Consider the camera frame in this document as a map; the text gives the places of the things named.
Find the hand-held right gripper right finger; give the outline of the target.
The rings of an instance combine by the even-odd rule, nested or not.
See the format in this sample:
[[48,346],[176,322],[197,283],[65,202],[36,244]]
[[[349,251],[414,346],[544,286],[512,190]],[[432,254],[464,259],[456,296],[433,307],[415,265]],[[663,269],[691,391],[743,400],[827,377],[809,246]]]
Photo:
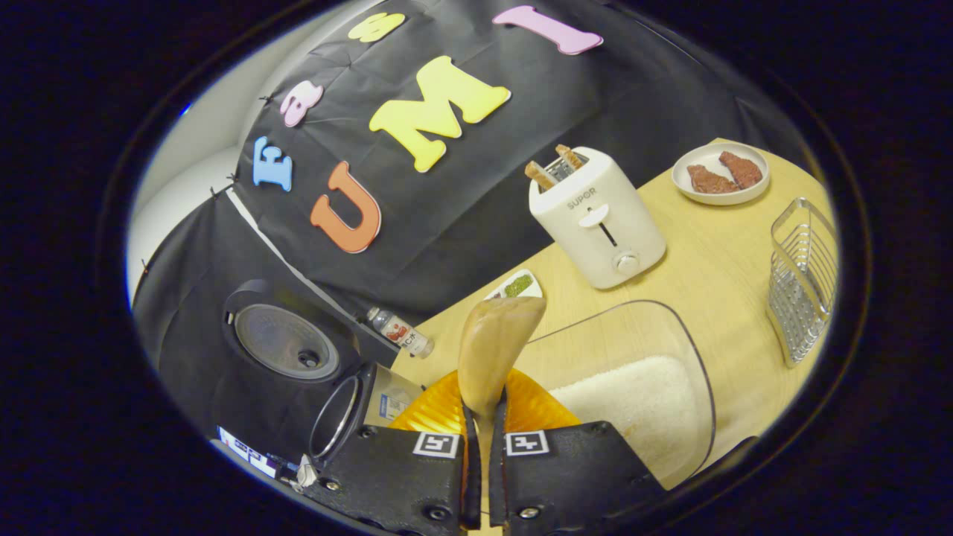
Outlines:
[[491,440],[492,526],[506,535],[606,535],[664,492],[612,424],[582,423],[537,381],[511,370]]

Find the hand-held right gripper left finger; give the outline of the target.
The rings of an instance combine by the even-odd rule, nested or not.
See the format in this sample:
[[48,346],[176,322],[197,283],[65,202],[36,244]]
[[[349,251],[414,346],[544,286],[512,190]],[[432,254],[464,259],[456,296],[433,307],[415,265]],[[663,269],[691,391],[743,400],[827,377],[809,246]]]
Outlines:
[[344,380],[314,421],[297,491],[399,535],[480,526],[481,467],[457,373],[421,388],[389,370]]

